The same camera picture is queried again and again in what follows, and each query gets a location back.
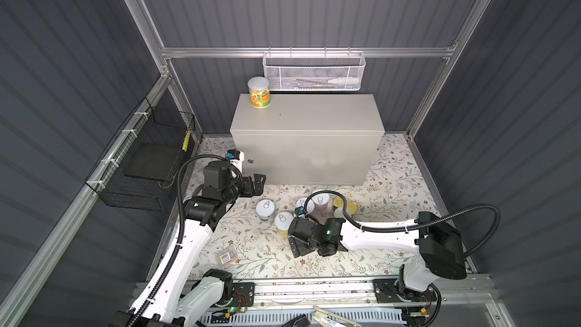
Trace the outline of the yellow label can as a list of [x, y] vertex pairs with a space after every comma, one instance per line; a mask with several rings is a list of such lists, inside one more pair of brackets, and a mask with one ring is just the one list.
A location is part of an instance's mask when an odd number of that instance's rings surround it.
[[275, 228], [280, 236], [288, 236], [294, 215], [290, 212], [280, 212], [275, 216]]

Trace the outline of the green orange label can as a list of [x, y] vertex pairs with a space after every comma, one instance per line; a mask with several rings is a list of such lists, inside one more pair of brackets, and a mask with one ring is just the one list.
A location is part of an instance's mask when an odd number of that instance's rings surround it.
[[253, 77], [248, 80], [248, 89], [252, 106], [255, 108], [269, 107], [271, 101], [269, 80], [265, 77]]

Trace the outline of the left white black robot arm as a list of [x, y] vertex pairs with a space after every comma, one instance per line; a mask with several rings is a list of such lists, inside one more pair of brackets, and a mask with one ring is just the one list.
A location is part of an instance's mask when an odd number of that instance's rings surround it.
[[132, 306], [113, 315], [111, 326], [197, 326], [213, 305], [231, 299], [232, 275], [217, 269], [206, 272], [187, 295], [182, 291], [219, 221], [240, 198], [262, 195], [266, 176], [244, 176], [239, 160], [213, 154], [208, 159], [203, 184], [189, 200], [178, 198], [179, 228], [170, 250]]

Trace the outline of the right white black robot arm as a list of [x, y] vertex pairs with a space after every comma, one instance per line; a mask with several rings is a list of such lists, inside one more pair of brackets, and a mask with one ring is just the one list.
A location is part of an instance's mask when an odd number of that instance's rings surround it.
[[435, 292], [437, 279], [467, 277], [460, 232], [431, 213], [422, 211], [412, 220], [395, 223], [361, 223], [331, 218], [320, 223], [296, 217], [289, 229], [294, 257], [315, 252], [330, 257], [358, 250], [401, 251], [410, 259], [399, 268], [398, 280], [388, 289], [404, 301]]

